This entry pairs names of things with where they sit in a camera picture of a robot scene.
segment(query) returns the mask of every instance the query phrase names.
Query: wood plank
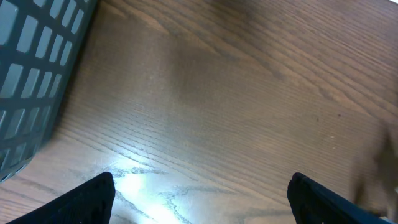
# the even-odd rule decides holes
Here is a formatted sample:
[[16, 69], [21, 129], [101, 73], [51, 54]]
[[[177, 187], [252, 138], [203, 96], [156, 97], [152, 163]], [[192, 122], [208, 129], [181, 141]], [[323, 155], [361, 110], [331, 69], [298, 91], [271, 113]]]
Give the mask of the wood plank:
[[0, 222], [104, 171], [111, 223], [293, 223], [294, 172], [352, 199], [397, 116], [398, 8], [339, 3], [102, 1], [53, 139], [0, 186]]

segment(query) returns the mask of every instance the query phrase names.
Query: gray plastic basket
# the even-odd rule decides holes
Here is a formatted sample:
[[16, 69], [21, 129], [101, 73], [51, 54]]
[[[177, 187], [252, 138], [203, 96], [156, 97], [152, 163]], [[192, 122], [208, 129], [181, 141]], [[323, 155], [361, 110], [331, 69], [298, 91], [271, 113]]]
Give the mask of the gray plastic basket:
[[0, 0], [0, 182], [52, 131], [96, 0]]

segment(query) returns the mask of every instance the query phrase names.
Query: wood grain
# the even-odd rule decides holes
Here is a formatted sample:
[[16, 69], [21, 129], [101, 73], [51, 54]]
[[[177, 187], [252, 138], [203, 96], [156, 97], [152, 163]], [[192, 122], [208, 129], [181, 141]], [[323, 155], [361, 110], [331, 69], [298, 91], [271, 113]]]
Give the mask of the wood grain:
[[[104, 171], [111, 223], [294, 223], [294, 172], [352, 199], [398, 115], [389, 1], [104, 0], [53, 139], [0, 222]], [[368, 206], [384, 208], [378, 182]]]

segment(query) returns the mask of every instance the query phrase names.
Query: blurry object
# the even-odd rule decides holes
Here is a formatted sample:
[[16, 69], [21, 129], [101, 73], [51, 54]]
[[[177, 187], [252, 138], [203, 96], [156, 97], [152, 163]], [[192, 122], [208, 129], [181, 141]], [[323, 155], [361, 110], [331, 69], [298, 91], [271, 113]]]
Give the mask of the blurry object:
[[104, 172], [9, 224], [107, 224], [114, 196], [112, 174]]
[[387, 218], [398, 222], [398, 145], [394, 142], [394, 129], [389, 129], [384, 149], [376, 156], [377, 178], [381, 180], [387, 195]]
[[0, 0], [0, 183], [49, 137], [96, 0]]
[[300, 173], [293, 175], [287, 198], [298, 224], [389, 223]]

